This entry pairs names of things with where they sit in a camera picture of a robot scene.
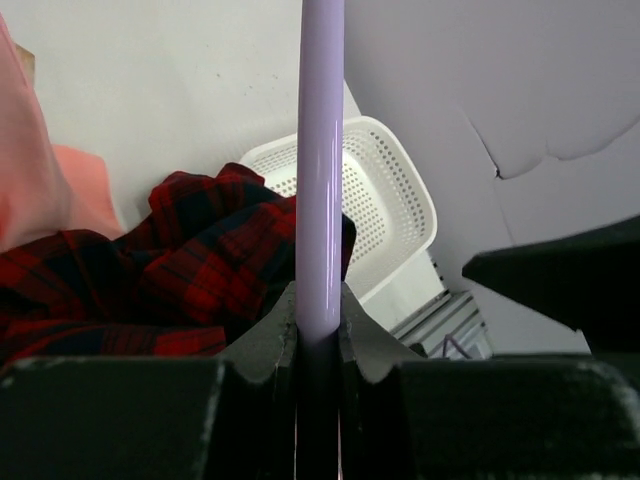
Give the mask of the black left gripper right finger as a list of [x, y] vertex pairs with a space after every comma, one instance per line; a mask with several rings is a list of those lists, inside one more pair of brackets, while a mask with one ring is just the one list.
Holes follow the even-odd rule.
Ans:
[[635, 479], [633, 355], [427, 359], [349, 288], [338, 330], [347, 479]]

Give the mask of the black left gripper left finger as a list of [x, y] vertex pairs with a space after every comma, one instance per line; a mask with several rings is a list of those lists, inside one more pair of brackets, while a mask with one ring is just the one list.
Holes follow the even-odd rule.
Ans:
[[290, 479], [295, 291], [214, 357], [29, 358], [1, 376], [5, 479]]

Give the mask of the red plaid skirt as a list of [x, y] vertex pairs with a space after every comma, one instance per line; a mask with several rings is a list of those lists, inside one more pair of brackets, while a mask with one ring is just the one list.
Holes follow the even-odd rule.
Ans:
[[69, 230], [2, 255], [3, 363], [213, 356], [293, 280], [296, 200], [250, 169], [173, 173], [149, 204], [149, 215], [118, 239]]

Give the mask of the purple plastic hanger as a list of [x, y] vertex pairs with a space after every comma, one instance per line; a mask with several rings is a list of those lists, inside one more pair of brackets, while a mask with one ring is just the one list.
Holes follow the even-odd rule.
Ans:
[[340, 323], [342, 0], [302, 3], [296, 191], [296, 323], [313, 344]]

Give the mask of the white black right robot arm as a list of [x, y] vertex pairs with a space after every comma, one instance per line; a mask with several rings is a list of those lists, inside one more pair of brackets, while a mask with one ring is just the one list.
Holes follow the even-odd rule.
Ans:
[[639, 218], [483, 252], [462, 275], [583, 333], [594, 352], [639, 351]]

